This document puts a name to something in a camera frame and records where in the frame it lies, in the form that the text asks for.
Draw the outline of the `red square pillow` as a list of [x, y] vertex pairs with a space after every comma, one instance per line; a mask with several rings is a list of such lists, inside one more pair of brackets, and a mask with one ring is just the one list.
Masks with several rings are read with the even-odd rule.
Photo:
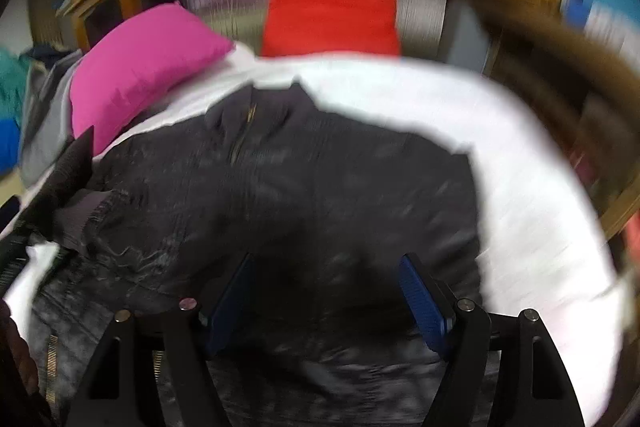
[[398, 56], [397, 0], [268, 0], [260, 53]]

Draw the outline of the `blue cardboard box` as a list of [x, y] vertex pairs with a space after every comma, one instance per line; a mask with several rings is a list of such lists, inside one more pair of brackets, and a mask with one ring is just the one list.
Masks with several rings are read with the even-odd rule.
[[629, 60], [639, 60], [639, 0], [562, 0], [565, 23]]

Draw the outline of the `teal shirt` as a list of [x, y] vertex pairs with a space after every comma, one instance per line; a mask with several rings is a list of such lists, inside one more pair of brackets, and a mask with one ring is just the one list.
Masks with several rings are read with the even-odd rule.
[[28, 57], [0, 49], [0, 109], [1, 118], [12, 119], [22, 127], [23, 104], [30, 67]]

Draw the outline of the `wooden side table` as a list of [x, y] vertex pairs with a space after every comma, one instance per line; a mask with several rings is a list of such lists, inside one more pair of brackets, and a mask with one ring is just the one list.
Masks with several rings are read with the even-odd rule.
[[572, 164], [607, 239], [639, 211], [639, 78], [531, 8], [450, 0], [440, 56], [513, 91]]

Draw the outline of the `blue jacket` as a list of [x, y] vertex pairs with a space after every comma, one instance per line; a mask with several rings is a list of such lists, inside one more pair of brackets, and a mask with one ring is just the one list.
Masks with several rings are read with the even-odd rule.
[[21, 130], [12, 118], [0, 119], [0, 176], [10, 173], [18, 163]]

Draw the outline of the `grey garment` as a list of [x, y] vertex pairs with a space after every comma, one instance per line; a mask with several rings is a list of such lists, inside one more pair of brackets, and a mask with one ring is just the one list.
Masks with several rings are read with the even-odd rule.
[[73, 141], [70, 84], [81, 59], [81, 50], [76, 50], [49, 69], [38, 63], [29, 66], [18, 152], [25, 188], [34, 185]]

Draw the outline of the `pink pillow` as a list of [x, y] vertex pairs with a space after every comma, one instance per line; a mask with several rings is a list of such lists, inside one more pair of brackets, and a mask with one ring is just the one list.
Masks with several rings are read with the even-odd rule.
[[70, 83], [73, 134], [93, 130], [101, 154], [134, 118], [234, 50], [177, 3], [128, 18], [81, 59]]

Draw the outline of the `white bed blanket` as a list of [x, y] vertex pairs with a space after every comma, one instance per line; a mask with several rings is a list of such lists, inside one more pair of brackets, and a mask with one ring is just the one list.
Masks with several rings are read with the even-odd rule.
[[470, 153], [485, 303], [541, 313], [585, 422], [596, 425], [613, 390], [626, 288], [577, 176], [533, 113], [497, 83], [433, 62], [354, 54], [262, 60], [239, 48], [169, 95], [137, 132], [199, 114], [245, 83], [275, 88], [293, 79], [324, 108]]

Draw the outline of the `black quilted jacket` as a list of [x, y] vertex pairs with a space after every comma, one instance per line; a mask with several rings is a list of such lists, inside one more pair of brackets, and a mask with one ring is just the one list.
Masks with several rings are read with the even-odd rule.
[[245, 86], [94, 160], [58, 158], [37, 217], [63, 257], [32, 305], [38, 365], [68, 407], [108, 322], [193, 297], [245, 255], [236, 336], [209, 365], [235, 426], [416, 426], [442, 365], [398, 284], [413, 253], [480, 297], [468, 155]]

